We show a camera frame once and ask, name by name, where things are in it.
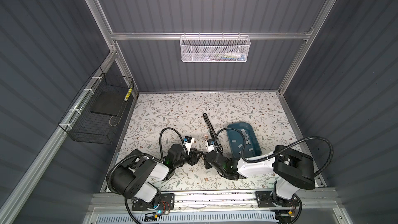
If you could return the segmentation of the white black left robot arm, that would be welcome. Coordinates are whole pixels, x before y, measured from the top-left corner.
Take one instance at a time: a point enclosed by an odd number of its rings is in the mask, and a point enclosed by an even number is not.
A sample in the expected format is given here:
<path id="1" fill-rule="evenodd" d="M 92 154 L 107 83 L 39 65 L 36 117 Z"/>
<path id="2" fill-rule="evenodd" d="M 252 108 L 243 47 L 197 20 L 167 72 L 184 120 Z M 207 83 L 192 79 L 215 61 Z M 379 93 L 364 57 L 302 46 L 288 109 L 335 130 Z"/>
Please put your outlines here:
<path id="1" fill-rule="evenodd" d="M 126 200 L 138 199 L 151 207 L 160 202 L 160 190 L 149 182 L 150 178 L 170 179 L 176 169 L 196 165 L 204 155 L 195 148 L 174 144 L 161 160 L 136 149 L 119 161 L 106 176 L 107 188 Z"/>

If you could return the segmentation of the black long stapler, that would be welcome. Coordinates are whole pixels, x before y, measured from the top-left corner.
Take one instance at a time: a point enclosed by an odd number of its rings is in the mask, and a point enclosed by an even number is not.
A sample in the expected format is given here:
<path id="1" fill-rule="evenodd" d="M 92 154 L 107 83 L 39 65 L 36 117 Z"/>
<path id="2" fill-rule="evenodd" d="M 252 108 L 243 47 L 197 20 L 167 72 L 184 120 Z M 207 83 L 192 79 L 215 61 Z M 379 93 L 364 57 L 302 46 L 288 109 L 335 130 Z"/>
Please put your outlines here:
<path id="1" fill-rule="evenodd" d="M 223 153 L 222 145 L 219 143 L 218 139 L 216 138 L 216 132 L 215 132 L 215 130 L 214 130 L 209 118 L 208 118 L 208 115 L 206 113 L 203 113 L 203 118 L 204 118 L 204 120 L 205 120 L 205 122 L 206 122 L 206 124 L 208 126 L 211 139 L 214 139 L 214 141 L 216 142 L 215 150 L 218 153 Z"/>

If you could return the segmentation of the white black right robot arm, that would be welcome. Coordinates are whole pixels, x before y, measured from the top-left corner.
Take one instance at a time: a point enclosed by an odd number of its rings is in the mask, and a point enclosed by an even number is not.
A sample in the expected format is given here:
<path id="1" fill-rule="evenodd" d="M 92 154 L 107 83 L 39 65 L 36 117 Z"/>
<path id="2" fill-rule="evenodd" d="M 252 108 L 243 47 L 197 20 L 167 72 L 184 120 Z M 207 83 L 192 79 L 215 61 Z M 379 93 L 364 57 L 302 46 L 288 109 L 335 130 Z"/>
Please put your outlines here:
<path id="1" fill-rule="evenodd" d="M 276 146 L 274 152 L 267 155 L 248 159 L 228 159 L 211 151 L 205 156 L 205 163 L 228 180 L 275 173 L 280 179 L 274 184 L 274 199 L 290 200 L 300 189 L 316 188 L 313 158 L 284 145 Z"/>

